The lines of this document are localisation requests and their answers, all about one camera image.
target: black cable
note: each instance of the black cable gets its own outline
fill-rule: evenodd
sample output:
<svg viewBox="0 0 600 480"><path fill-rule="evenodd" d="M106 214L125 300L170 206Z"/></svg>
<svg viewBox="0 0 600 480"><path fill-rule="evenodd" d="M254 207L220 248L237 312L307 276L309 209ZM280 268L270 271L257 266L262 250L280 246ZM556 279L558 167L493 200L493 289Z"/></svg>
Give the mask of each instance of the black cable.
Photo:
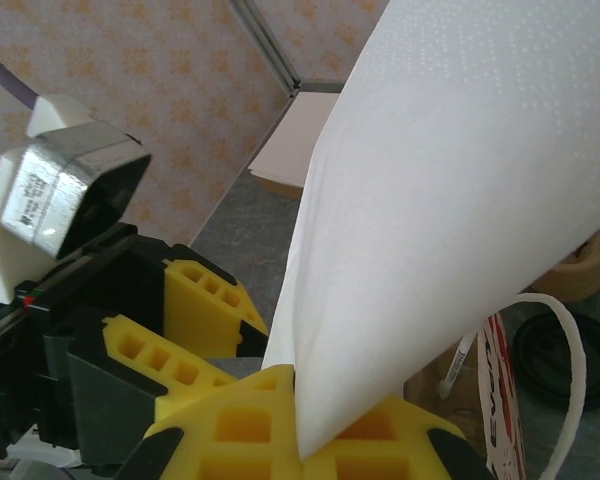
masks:
<svg viewBox="0 0 600 480"><path fill-rule="evenodd" d="M0 63L0 85L15 98L33 109L38 94Z"/></svg>

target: cardboard box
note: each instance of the cardboard box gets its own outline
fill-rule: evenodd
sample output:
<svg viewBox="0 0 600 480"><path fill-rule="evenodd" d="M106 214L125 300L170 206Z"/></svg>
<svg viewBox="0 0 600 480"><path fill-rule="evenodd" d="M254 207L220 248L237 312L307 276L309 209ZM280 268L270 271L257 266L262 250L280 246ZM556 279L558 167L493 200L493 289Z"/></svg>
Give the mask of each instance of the cardboard box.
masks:
<svg viewBox="0 0 600 480"><path fill-rule="evenodd" d="M270 192L299 199L309 162L338 93L300 92L249 166Z"/></svg>

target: white cable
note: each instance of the white cable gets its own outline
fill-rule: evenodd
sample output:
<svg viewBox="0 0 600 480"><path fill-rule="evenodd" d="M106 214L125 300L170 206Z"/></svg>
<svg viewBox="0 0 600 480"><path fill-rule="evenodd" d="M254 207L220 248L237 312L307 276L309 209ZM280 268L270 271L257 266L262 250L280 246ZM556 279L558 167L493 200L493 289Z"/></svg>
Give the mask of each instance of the white cable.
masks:
<svg viewBox="0 0 600 480"><path fill-rule="evenodd" d="M582 417L584 400L587 393L586 356L582 347L578 325L573 315L571 315L562 303L542 293L521 293L516 295L511 304L518 302L544 303L551 308L556 317L558 317L567 342L569 342L569 350L571 352L571 396L569 398L569 409L567 410L567 415L562 424L562 431L553 449L549 463L540 476L540 480L554 480L573 445L578 426L580 425L580 417Z"/></svg>
<svg viewBox="0 0 600 480"><path fill-rule="evenodd" d="M473 344L473 340L476 338L476 333L469 333L462 337L460 340L460 344L456 349L456 354L453 356L453 360L451 361L451 365L449 366L449 371L447 372L447 376L444 380L440 381L436 385L436 391L440 398L444 400L451 393L451 388L458 378L458 374L460 373L460 369L462 368L462 364L464 360L467 358L469 354L469 349Z"/></svg>

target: wall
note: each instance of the wall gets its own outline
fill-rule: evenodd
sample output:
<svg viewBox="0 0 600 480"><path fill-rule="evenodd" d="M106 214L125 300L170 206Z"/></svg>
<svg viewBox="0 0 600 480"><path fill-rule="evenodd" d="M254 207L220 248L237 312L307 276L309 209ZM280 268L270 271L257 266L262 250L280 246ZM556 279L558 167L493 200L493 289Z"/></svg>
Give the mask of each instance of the wall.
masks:
<svg viewBox="0 0 600 480"><path fill-rule="evenodd" d="M300 78L344 82L389 0L254 0Z"/></svg>
<svg viewBox="0 0 600 480"><path fill-rule="evenodd" d="M226 0L0 0L0 61L142 140L125 220L169 242L192 240L287 99ZM0 88L0 153L27 121Z"/></svg>

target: paper towel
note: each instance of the paper towel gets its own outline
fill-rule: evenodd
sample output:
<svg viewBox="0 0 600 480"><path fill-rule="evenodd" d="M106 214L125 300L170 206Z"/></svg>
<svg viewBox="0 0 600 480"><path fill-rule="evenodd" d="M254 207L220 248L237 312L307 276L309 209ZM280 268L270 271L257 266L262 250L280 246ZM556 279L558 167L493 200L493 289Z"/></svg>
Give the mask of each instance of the paper towel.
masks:
<svg viewBox="0 0 600 480"><path fill-rule="evenodd" d="M320 448L600 227L600 0L392 0L313 153L264 366Z"/></svg>

